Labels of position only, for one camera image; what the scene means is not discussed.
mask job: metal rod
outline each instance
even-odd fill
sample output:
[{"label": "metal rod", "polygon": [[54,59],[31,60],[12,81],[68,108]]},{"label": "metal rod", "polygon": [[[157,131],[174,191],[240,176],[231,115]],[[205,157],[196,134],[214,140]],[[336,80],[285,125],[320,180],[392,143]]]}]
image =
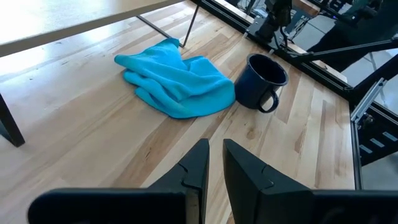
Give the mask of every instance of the metal rod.
[{"label": "metal rod", "polygon": [[[187,44],[187,40],[188,40],[189,34],[191,33],[192,26],[193,26],[193,22],[195,21],[195,18],[196,18],[197,14],[198,14],[198,11],[199,11],[199,5],[197,5],[197,8],[195,9],[195,12],[193,13],[193,17],[192,17],[191,23],[190,23],[190,25],[189,25],[187,35],[185,36],[184,43],[183,43],[183,44],[179,43],[179,46],[180,46],[180,47],[183,47],[183,48],[184,48],[185,45]],[[137,18],[138,18],[139,20],[141,20],[142,22],[144,22],[145,24],[147,24],[148,26],[152,27],[154,30],[156,30],[157,32],[159,32],[159,33],[162,34],[163,36],[165,36],[165,37],[167,37],[167,38],[172,38],[172,36],[168,35],[168,33],[164,32],[161,28],[157,27],[155,24],[151,23],[150,21],[148,21],[148,20],[145,19],[144,17],[142,17],[142,16],[137,16]]]},{"label": "metal rod", "polygon": [[187,44],[187,40],[188,40],[189,34],[191,33],[193,22],[195,21],[198,11],[199,11],[199,5],[197,5],[197,8],[195,9],[195,12],[193,13],[191,24],[189,25],[188,32],[187,32],[187,35],[185,36],[184,43],[182,45],[180,44],[181,47],[185,47],[185,45]]},{"label": "metal rod", "polygon": [[137,18],[139,20],[141,20],[142,22],[145,22],[148,26],[152,27],[154,30],[156,30],[157,32],[159,32],[160,34],[162,34],[163,36],[167,37],[167,38],[171,38],[172,36],[168,35],[166,32],[164,32],[161,28],[155,26],[153,23],[149,22],[147,19],[145,19],[142,16],[137,16]]},{"label": "metal rod", "polygon": [[378,82],[376,82],[372,88],[365,94],[363,99],[359,102],[359,104],[355,107],[354,111],[351,114],[351,121],[358,124],[359,120],[361,120],[362,116],[365,114],[366,110],[373,103],[374,99],[378,96],[380,91],[383,89],[384,85],[387,83],[387,80],[384,78],[380,78]]},{"label": "metal rod", "polygon": [[352,47],[343,47],[340,49],[325,50],[322,52],[305,53],[298,56],[293,56],[294,59],[301,62],[311,62],[314,60],[322,60],[326,58],[335,58],[352,53],[369,53],[380,50],[394,49],[398,47],[398,39],[383,40],[370,44],[361,44]]}]

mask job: mug handle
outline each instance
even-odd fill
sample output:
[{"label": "mug handle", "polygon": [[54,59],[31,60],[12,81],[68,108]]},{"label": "mug handle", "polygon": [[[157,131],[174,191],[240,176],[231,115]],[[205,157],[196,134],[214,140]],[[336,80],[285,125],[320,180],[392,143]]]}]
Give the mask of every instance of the mug handle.
[{"label": "mug handle", "polygon": [[271,108],[269,108],[268,110],[264,110],[262,108],[262,106],[260,105],[260,102],[261,102],[261,98],[260,98],[259,111],[261,113],[271,113],[278,107],[278,105],[279,105],[279,97],[278,97],[278,95],[276,94],[276,92],[274,90],[271,90],[271,96],[272,96],[272,99],[274,100],[274,103],[272,104]]}]

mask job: metal frame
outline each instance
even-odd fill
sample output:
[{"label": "metal frame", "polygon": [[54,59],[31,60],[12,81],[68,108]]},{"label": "metal frame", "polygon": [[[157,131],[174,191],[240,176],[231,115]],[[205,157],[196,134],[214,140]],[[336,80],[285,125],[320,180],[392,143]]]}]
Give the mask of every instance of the metal frame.
[{"label": "metal frame", "polygon": [[353,53],[369,53],[380,50],[394,49],[398,47],[398,39],[392,38],[391,40],[383,40],[370,44],[361,44],[352,47],[343,47],[340,49],[326,50],[322,52],[309,52],[301,55],[293,55],[292,57],[302,62],[311,62],[314,60],[322,60],[326,58],[349,56]]},{"label": "metal frame", "polygon": [[[242,32],[243,34],[247,34],[249,32],[248,27],[250,24],[248,21],[239,17],[232,11],[229,11],[224,6],[214,2],[212,0],[192,0],[195,3],[201,2],[202,8],[207,10],[209,13],[218,17],[228,25],[234,27],[236,30]],[[334,10],[328,9],[326,12],[334,13]],[[262,46],[263,48],[270,50],[268,44],[261,42],[261,40],[257,39],[253,35],[248,35],[250,39],[255,41],[257,44]],[[398,74],[398,66],[394,66],[398,64],[398,56],[395,56],[390,61],[385,63],[381,68],[377,69],[374,73],[370,74],[365,80],[363,80],[359,85],[353,87],[339,78],[335,77],[331,73],[329,73],[324,68],[319,67],[313,62],[303,62],[294,59],[292,54],[289,52],[294,52],[293,49],[286,47],[287,52],[284,50],[276,50],[275,54],[284,59],[286,62],[292,64],[302,72],[306,73],[308,76],[318,81],[322,85],[326,86],[330,90],[334,91],[336,94],[340,95],[344,99],[349,102],[350,111],[353,111],[357,105],[360,104],[361,100],[366,96],[366,93],[369,89],[381,78],[388,81],[394,76]],[[365,108],[368,108],[366,111],[367,114],[371,114],[373,116],[372,125],[382,124],[384,129],[388,130],[398,130],[398,116],[388,109],[381,106],[379,103],[371,102],[370,105],[364,105]],[[352,135],[352,144],[353,144],[353,164],[354,164],[354,177],[355,177],[355,187],[356,189],[362,189],[362,181],[361,181],[361,166],[363,158],[361,158],[360,154],[360,145],[359,141],[361,141],[364,137],[361,136],[365,129],[361,129],[363,127],[363,123],[368,118],[368,116],[363,116],[358,123],[351,122],[351,135]],[[377,154],[375,159],[379,159],[382,156],[386,156],[386,153],[391,153],[391,151],[384,151],[383,153]]]},{"label": "metal frame", "polygon": [[[195,18],[196,18],[197,14],[198,14],[199,7],[200,7],[199,2],[197,2],[197,8],[195,9],[195,12],[193,13],[193,17],[192,17],[191,23],[190,23],[190,25],[189,25],[187,35],[185,36],[184,43],[183,43],[183,44],[179,43],[180,47],[183,47],[183,48],[184,48],[185,45],[187,44],[187,40],[188,40],[189,34],[191,33],[191,29],[192,29],[192,26],[193,26],[193,22],[195,21]],[[157,32],[159,32],[159,33],[162,34],[163,36],[165,36],[165,37],[167,37],[167,38],[172,38],[172,36],[168,35],[168,33],[164,32],[161,28],[157,27],[155,24],[151,23],[150,21],[148,21],[148,20],[145,19],[144,17],[142,17],[142,16],[137,16],[137,18],[138,18],[139,20],[141,20],[142,22],[145,22],[145,24],[147,24],[148,26],[152,27],[154,30],[156,30]]]},{"label": "metal frame", "polygon": [[362,100],[359,102],[357,107],[351,113],[351,121],[358,124],[362,117],[365,115],[366,111],[369,109],[370,105],[376,99],[378,94],[382,91],[383,87],[386,85],[387,80],[380,78],[380,80],[375,83],[372,88],[365,94]]}]

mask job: black mount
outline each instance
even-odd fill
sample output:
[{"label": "black mount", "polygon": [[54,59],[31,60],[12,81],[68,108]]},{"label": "black mount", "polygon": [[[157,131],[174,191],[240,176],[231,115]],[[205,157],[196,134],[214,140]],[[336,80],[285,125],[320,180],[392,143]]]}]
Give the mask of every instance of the black mount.
[{"label": "black mount", "polygon": [[311,190],[230,139],[223,159],[235,224],[398,223],[398,192]]},{"label": "black mount", "polygon": [[209,143],[199,140],[146,189],[55,189],[29,207],[29,223],[205,223]]}]

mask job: butcher block tabletop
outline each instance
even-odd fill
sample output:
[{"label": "butcher block tabletop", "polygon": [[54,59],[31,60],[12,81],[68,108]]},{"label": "butcher block tabletop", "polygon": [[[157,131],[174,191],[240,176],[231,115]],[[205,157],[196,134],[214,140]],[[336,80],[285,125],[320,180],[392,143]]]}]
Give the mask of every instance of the butcher block tabletop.
[{"label": "butcher block tabletop", "polygon": [[[194,10],[181,2],[144,17],[183,40]],[[354,188],[345,99],[270,56],[289,74],[273,113],[235,102],[209,116],[173,119],[139,99],[113,62],[163,39],[133,17],[0,58],[0,92],[26,140],[15,148],[0,138],[0,223],[26,223],[31,201],[58,187],[147,187],[201,138],[210,142],[207,223],[233,223],[223,139],[312,189]],[[233,81],[247,55],[268,54],[202,9],[181,53],[204,55]]]}]

